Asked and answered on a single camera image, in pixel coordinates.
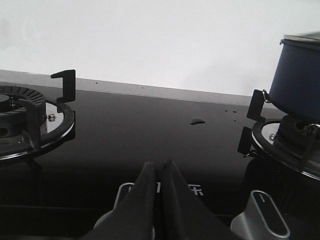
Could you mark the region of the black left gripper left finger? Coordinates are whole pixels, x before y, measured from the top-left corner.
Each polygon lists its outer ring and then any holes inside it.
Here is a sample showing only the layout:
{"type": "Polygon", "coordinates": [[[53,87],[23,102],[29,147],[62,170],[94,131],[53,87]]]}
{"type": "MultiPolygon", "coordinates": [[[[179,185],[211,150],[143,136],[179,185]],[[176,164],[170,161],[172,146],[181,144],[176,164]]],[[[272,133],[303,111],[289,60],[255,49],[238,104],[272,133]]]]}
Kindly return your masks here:
{"type": "Polygon", "coordinates": [[[151,240],[156,194],[156,170],[144,164],[133,188],[123,201],[83,240],[151,240]]]}

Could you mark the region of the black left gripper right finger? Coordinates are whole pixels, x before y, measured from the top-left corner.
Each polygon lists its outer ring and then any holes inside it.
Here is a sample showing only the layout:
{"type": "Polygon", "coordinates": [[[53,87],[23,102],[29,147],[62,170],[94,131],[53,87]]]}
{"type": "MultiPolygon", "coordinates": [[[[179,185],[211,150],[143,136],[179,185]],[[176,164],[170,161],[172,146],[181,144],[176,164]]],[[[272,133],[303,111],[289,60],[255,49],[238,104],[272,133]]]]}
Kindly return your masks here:
{"type": "Polygon", "coordinates": [[[155,223],[157,240],[230,240],[232,233],[191,191],[176,164],[162,171],[161,212],[155,223]]]}

